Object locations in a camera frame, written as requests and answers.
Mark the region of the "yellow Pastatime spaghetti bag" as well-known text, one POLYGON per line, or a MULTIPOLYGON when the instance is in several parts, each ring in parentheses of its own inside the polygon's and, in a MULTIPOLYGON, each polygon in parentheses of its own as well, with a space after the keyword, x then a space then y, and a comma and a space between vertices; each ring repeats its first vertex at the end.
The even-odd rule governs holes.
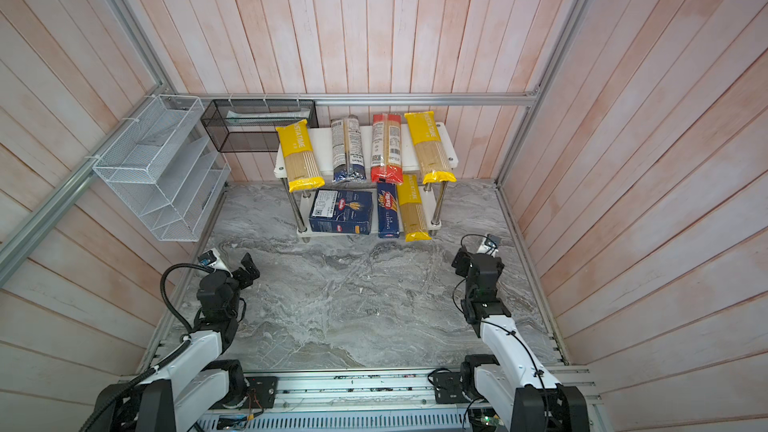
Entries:
POLYGON ((422 183, 455 182, 434 112, 408 112, 404 117, 419 162, 422 183))
POLYGON ((405 240, 430 240, 417 176, 404 174, 402 183, 397 186, 397 195, 405 240))
POLYGON ((276 128, 290 192, 314 190, 325 185, 314 155, 307 120, 276 128))

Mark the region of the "narrow blue Barilla spaghetti box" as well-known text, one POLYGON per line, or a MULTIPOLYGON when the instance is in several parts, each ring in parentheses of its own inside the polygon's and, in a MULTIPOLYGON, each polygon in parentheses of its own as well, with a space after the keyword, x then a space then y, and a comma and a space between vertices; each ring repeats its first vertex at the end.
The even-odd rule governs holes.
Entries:
POLYGON ((376 198, 379 237, 398 238, 400 236, 400 220, 396 186, 379 182, 376 198))

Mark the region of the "wide blue Barilla pasta box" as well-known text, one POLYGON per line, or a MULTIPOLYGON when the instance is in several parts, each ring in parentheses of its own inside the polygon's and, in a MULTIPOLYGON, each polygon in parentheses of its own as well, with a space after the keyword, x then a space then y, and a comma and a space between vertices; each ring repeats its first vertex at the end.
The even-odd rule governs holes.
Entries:
POLYGON ((309 211, 313 232, 369 235, 373 193, 365 190, 320 189, 309 211))

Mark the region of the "red spaghetti bag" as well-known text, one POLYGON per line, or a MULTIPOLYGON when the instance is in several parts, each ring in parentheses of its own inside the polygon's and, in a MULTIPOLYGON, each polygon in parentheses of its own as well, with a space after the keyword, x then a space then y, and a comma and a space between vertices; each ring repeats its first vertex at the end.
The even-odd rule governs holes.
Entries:
POLYGON ((401 117, 382 113, 373 116, 371 180, 403 183, 401 117))

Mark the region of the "dark blue clear spaghetti bag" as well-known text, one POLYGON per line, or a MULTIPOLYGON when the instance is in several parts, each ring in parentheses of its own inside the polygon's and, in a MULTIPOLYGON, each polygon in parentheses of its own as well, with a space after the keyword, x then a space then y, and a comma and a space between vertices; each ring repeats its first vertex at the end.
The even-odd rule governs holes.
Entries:
POLYGON ((367 180, 362 134, 355 116, 331 123, 333 182, 365 182, 367 180))

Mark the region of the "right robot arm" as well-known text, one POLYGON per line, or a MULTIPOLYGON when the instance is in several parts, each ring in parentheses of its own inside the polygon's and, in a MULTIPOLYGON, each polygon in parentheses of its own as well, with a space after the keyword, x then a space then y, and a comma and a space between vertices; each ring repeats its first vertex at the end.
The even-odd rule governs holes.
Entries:
POLYGON ((488 402, 509 431, 588 431, 588 405, 582 392, 549 372, 498 297, 497 282, 504 270, 498 249, 494 238, 486 235, 475 252, 461 245, 452 262, 464 287, 464 297, 454 305, 490 349, 488 354, 465 358, 463 393, 472 404, 488 402))

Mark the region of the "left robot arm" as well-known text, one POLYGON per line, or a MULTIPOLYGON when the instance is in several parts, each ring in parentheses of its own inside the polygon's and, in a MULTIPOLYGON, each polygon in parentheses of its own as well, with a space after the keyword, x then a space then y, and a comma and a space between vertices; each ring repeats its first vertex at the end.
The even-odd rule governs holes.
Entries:
POLYGON ((234 342, 247 303, 241 292, 252 286, 260 271, 250 254, 230 270, 215 249, 196 263, 178 263, 161 275, 161 299, 182 324, 179 345, 154 365, 127 382, 110 385, 99 394, 82 431, 191 431, 201 429, 198 420, 211 407, 249 409, 236 419, 244 426, 266 411, 266 400, 245 377, 236 359, 220 356, 234 342), (171 303, 166 290, 170 274, 178 269, 200 271, 203 277, 196 294, 200 307, 188 321, 171 303))

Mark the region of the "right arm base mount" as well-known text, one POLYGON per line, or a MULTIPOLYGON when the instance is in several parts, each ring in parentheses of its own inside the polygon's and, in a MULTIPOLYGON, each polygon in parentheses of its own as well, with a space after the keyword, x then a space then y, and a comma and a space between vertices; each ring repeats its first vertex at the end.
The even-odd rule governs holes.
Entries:
POLYGON ((434 398, 438 404, 469 404, 481 398, 469 369, 452 371, 438 368, 427 374, 427 381, 433 387, 434 398))

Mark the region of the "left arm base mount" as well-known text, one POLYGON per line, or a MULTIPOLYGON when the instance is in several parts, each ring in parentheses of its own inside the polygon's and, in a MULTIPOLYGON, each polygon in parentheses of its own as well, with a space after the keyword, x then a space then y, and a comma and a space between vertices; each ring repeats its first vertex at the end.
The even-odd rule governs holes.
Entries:
POLYGON ((224 404, 237 409, 272 409, 275 404, 279 379, 276 376, 245 376, 234 382, 231 398, 224 404))

